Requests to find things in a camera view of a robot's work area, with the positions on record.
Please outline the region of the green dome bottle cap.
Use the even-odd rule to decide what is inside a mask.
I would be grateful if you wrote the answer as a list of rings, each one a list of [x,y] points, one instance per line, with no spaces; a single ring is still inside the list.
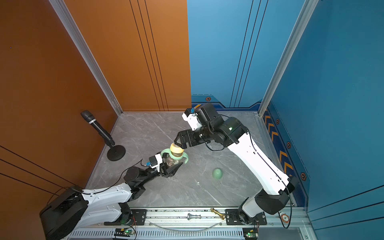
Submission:
[[[220,180],[223,177],[223,171],[220,168],[215,168],[212,172],[212,176],[216,180]]]

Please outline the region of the clear printed baby bottle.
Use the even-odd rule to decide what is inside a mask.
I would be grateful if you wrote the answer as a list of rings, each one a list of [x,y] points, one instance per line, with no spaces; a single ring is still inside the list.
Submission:
[[[168,166],[168,168],[170,168],[170,167],[173,167],[173,166],[176,166],[176,165],[180,164],[181,161],[180,160],[175,160],[175,159],[173,159],[171,157],[171,155],[166,154],[164,163]]]

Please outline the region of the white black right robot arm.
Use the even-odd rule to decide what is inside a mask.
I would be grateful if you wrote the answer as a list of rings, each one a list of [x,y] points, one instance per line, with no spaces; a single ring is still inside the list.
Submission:
[[[293,203],[291,194],[299,180],[274,165],[240,120],[219,114],[211,103],[188,108],[182,117],[190,129],[178,133],[174,140],[177,146],[186,149],[214,141],[240,158],[262,185],[257,194],[244,200],[238,208],[238,218],[243,225],[261,223],[262,214],[279,214],[287,204]]]

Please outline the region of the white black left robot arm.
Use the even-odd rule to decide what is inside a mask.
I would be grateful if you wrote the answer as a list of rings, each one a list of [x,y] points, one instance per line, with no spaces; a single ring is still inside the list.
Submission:
[[[73,186],[66,189],[40,212],[45,238],[61,240],[76,229],[95,224],[143,225],[146,214],[136,217],[128,203],[144,193],[147,182],[160,176],[172,177],[182,166],[182,163],[168,166],[160,154],[150,157],[150,164],[146,169],[127,168],[121,174],[124,182],[108,188],[88,190]]]

